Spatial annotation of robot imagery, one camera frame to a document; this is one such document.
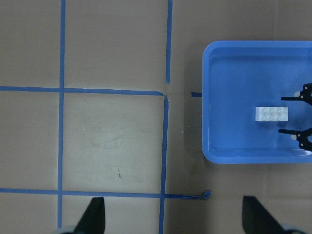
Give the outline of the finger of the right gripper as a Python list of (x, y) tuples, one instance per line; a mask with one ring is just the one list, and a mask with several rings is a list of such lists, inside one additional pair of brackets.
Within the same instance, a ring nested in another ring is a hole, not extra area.
[(312, 142), (309, 141), (309, 137), (312, 136), (311, 128), (308, 128), (304, 131), (279, 129), (278, 132), (281, 134), (288, 134), (288, 135), (294, 136), (295, 140), (298, 142), (298, 146), (300, 149), (312, 148)]
[(303, 89), (295, 97), (281, 97), (282, 101), (303, 101), (309, 105), (312, 104), (312, 84), (307, 83), (303, 85)]

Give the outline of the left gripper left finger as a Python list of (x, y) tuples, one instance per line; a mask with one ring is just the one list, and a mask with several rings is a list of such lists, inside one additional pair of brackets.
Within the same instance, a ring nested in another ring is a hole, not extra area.
[(77, 225), (62, 227), (54, 234), (103, 234), (105, 233), (105, 202), (104, 197), (94, 197), (84, 211)]

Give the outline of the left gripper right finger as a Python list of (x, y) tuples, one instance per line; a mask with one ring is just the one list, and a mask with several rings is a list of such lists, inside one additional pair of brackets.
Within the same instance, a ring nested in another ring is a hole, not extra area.
[(283, 227), (255, 196), (244, 196), (242, 227), (246, 234), (306, 234), (298, 228)]

